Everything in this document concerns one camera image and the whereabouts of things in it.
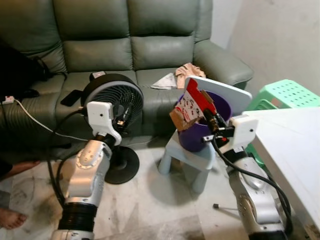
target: cardboard piece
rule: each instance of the cardboard piece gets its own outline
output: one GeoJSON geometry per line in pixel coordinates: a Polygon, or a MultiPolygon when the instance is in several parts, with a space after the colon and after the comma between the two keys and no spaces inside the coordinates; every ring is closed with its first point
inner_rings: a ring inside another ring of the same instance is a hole
{"type": "Polygon", "coordinates": [[[216,111],[212,98],[205,91],[199,91],[197,85],[195,80],[189,82],[181,100],[169,114],[179,132],[187,130],[204,118],[202,109],[208,108],[211,111],[216,111]]]}

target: fan base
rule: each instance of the fan base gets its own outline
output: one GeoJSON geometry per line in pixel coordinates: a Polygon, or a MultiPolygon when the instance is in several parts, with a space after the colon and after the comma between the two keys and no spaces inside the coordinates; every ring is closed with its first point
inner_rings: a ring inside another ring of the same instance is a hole
{"type": "Polygon", "coordinates": [[[108,184],[123,184],[131,180],[140,166],[138,155],[131,148],[119,146],[112,153],[110,168],[104,180],[108,184]]]}

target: black phone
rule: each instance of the black phone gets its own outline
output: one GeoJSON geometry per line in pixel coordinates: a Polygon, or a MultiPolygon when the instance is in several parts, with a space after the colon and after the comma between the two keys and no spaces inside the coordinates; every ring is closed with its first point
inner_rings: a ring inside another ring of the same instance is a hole
{"type": "Polygon", "coordinates": [[[73,90],[70,92],[64,99],[61,100],[61,104],[67,107],[71,107],[75,102],[81,98],[82,91],[80,90],[73,90]]]}

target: marble floor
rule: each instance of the marble floor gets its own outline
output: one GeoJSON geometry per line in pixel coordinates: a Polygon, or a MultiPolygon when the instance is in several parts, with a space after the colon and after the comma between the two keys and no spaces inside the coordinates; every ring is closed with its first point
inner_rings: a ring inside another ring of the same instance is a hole
{"type": "MultiPolygon", "coordinates": [[[[192,169],[172,162],[171,173],[161,175],[157,166],[164,154],[165,139],[135,144],[140,159],[138,174],[121,185],[104,184],[94,233],[96,240],[247,240],[237,211],[214,210],[213,203],[235,208],[225,166],[214,163],[202,194],[192,192],[187,179],[192,169]]],[[[56,171],[58,162],[52,161],[56,171]]],[[[63,190],[73,165],[62,169],[63,190]]],[[[0,229],[0,240],[49,240],[62,209],[54,195],[47,164],[0,183],[0,205],[28,215],[23,226],[0,229]]],[[[305,239],[296,222],[291,240],[305,239]]]]}

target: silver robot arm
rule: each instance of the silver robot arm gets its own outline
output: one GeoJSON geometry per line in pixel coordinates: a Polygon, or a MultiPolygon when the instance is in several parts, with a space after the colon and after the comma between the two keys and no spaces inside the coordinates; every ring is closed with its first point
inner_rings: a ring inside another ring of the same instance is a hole
{"type": "Polygon", "coordinates": [[[112,107],[111,103],[105,102],[87,104],[88,122],[95,139],[73,158],[75,171],[69,182],[62,218],[51,240],[94,240],[94,219],[109,170],[112,147],[122,140],[112,126],[112,107]]]}
{"type": "MultiPolygon", "coordinates": [[[[210,112],[204,112],[207,122],[211,121],[212,133],[227,129],[227,144],[221,144],[221,153],[235,166],[268,178],[266,172],[259,167],[257,162],[245,152],[244,148],[253,141],[256,136],[258,120],[240,115],[230,119],[229,127],[213,116],[210,112]]],[[[203,138],[205,142],[213,140],[212,136],[203,138]]],[[[229,183],[235,194],[237,208],[243,226],[250,240],[286,240],[284,223],[279,215],[277,204],[271,194],[271,186],[255,177],[243,174],[228,166],[229,183]]]]}

